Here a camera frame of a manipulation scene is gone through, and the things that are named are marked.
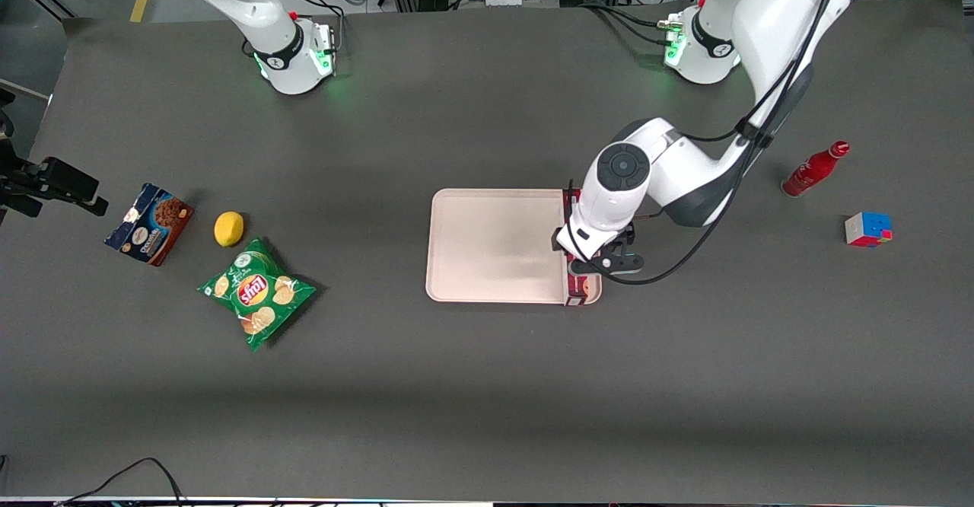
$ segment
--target floor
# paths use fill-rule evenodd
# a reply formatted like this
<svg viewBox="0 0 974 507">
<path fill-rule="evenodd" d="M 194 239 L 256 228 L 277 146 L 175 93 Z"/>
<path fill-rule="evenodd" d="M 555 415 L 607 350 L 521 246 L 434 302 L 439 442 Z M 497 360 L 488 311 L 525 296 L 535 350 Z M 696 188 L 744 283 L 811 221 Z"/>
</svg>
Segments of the floor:
<svg viewBox="0 0 974 507">
<path fill-rule="evenodd" d="M 79 17 L 107 18 L 129 21 L 136 12 L 142 21 L 216 21 L 225 19 L 215 8 L 202 0 L 147 0 L 144 11 L 135 6 L 136 0 L 60 0 Z M 395 12 L 393 0 L 387 0 L 382 8 L 378 0 L 365 5 L 348 5 L 342 0 L 327 0 L 341 5 L 348 14 L 361 12 Z M 299 14 L 320 14 L 320 8 L 300 0 L 282 0 L 286 8 Z M 557 5 L 557 1 L 535 2 L 529 5 Z M 483 4 L 463 2 L 460 8 L 482 7 Z M 974 17 L 965 18 L 974 52 Z M 55 18 L 29 0 L 4 0 L 0 8 L 0 78 L 14 81 L 35 91 L 49 94 L 55 87 L 66 41 L 62 28 Z M 27 156 L 32 140 L 44 114 L 44 102 L 25 97 L 18 98 L 5 108 L 14 121 L 14 149 Z"/>
</svg>

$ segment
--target tray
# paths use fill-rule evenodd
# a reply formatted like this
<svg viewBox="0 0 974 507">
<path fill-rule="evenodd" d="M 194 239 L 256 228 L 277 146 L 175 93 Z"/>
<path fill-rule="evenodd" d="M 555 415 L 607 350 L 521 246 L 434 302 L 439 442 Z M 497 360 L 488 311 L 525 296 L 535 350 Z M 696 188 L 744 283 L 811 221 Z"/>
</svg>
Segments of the tray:
<svg viewBox="0 0 974 507">
<path fill-rule="evenodd" d="M 564 223 L 560 189 L 439 191 L 429 220 L 429 298 L 564 305 L 568 264 L 551 250 Z M 601 279 L 589 278 L 586 305 L 601 295 Z"/>
</svg>

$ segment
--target coca-cola bottle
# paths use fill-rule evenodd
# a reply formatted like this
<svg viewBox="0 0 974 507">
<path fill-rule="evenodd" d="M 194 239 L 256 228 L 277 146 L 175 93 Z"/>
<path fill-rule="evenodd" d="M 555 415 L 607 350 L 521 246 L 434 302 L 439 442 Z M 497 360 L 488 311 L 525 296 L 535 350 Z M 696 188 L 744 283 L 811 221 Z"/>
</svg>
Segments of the coca-cola bottle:
<svg viewBox="0 0 974 507">
<path fill-rule="evenodd" d="M 815 153 L 808 157 L 808 160 L 801 163 L 801 166 L 783 181 L 781 190 L 790 197 L 801 197 L 801 194 L 808 191 L 808 188 L 825 180 L 832 170 L 836 167 L 839 159 L 849 153 L 849 144 L 845 142 L 832 143 L 832 147 L 821 153 Z"/>
</svg>

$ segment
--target chip bag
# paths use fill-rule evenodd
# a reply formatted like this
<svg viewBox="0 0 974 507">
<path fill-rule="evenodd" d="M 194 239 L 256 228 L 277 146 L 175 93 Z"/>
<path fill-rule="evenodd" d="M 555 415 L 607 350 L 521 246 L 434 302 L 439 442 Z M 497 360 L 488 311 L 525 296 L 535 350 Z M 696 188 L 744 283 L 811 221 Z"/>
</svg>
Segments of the chip bag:
<svg viewBox="0 0 974 507">
<path fill-rule="evenodd" d="M 257 351 L 314 293 L 314 286 L 285 275 L 260 239 L 237 255 L 226 271 L 198 288 L 237 314 L 247 344 Z"/>
</svg>

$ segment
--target table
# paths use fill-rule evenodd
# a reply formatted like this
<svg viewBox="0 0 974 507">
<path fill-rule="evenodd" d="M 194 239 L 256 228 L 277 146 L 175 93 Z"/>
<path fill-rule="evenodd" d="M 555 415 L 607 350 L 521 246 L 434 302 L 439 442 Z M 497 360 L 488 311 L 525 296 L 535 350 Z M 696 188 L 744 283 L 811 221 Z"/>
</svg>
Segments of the table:
<svg viewBox="0 0 974 507">
<path fill-rule="evenodd" d="M 33 156 L 100 178 L 112 206 L 49 202 L 0 230 L 8 496 L 155 455 L 191 496 L 974 500 L 960 0 L 853 5 L 697 257 L 587 310 L 429 300 L 432 196 L 581 181 L 640 117 L 723 132 L 752 101 L 742 71 L 692 86 L 591 11 L 370 14 L 336 78 L 285 97 L 229 22 L 67 29 Z M 836 139 L 836 173 L 784 197 Z M 101 244 L 144 181 L 198 212 L 159 269 Z M 324 290 L 257 354 L 195 292 L 233 260 L 210 234 L 226 209 Z M 860 211 L 890 213 L 894 241 L 846 247 Z M 657 270 L 697 235 L 651 220 L 636 247 Z M 146 469 L 113 493 L 167 486 Z"/>
</svg>

